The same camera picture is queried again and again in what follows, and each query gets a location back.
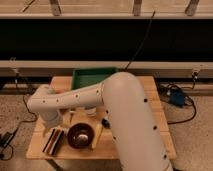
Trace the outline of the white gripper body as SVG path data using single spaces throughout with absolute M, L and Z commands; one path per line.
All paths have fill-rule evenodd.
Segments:
M 58 113 L 47 113 L 42 115 L 43 125 L 46 129 L 56 127 L 63 123 L 63 117 Z

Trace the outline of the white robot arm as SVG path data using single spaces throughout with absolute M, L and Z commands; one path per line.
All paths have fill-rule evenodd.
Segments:
M 128 72 L 117 72 L 88 87 L 56 93 L 40 86 L 27 102 L 47 128 L 62 123 L 61 109 L 103 106 L 123 171 L 173 171 L 144 86 Z

